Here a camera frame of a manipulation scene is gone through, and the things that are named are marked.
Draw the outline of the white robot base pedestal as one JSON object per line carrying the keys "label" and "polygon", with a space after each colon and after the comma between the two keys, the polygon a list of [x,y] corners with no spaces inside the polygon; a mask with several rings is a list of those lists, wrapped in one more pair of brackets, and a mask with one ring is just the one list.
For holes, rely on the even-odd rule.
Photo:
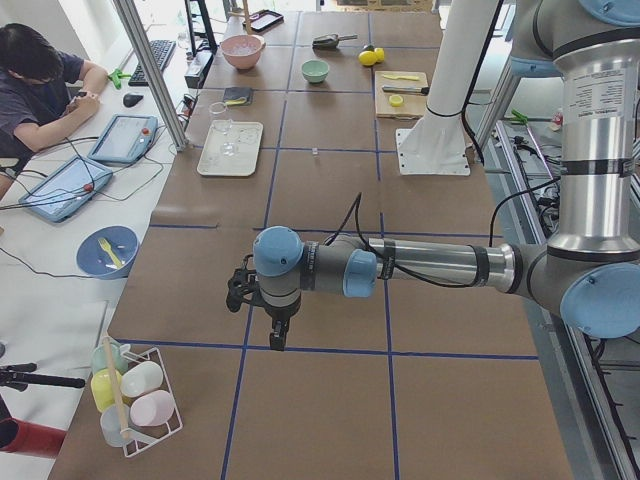
{"label": "white robot base pedestal", "polygon": [[425,113],[413,128],[396,131],[402,175],[470,174],[463,111],[501,7],[491,0],[451,3]]}

